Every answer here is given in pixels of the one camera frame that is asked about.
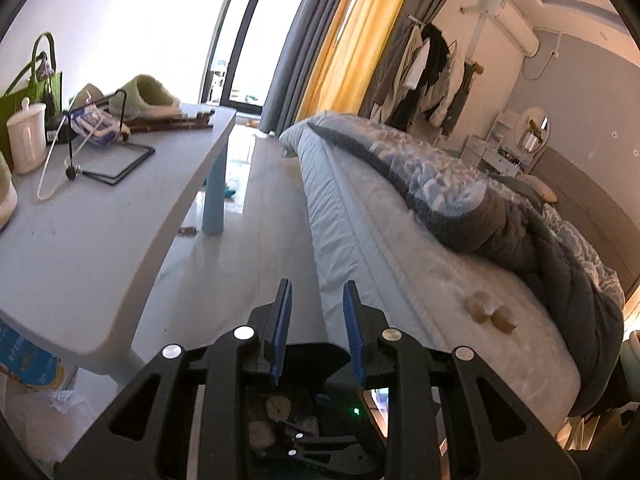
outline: gray curtain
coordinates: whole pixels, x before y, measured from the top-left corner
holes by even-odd
[[[362,106],[360,107],[361,116],[369,117],[371,115],[373,96],[376,88],[385,75],[386,70],[392,65],[394,58],[399,59],[398,55],[401,56],[406,48],[411,29],[414,26],[414,23],[408,19],[409,14],[424,23],[431,23],[446,1],[447,0],[404,0],[398,19],[389,35],[386,47],[383,50],[378,66],[369,84],[369,89],[367,89]]]
[[[340,0],[302,0],[285,40],[258,129],[280,135],[295,120]]]

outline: package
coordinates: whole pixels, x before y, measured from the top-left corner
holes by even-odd
[[[86,397],[73,390],[17,396],[7,400],[7,410],[24,424],[28,455],[49,472],[97,419]]]
[[[30,388],[56,389],[65,371],[60,360],[0,320],[0,372]]]

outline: blue patterned blanket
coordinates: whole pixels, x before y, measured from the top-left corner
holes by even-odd
[[[475,168],[383,124],[322,114],[308,126],[386,178],[444,246],[484,256],[527,283],[580,372],[572,415],[595,405],[620,353],[624,295],[615,272],[569,222],[549,206],[540,216]]]

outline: plastic bag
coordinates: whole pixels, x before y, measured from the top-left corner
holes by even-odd
[[[97,418],[86,397],[72,390],[45,391],[8,400],[7,409],[24,423],[22,443],[46,469],[62,462]]]

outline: glass door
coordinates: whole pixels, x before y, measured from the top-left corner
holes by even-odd
[[[260,115],[302,0],[226,0],[212,42],[202,102]]]

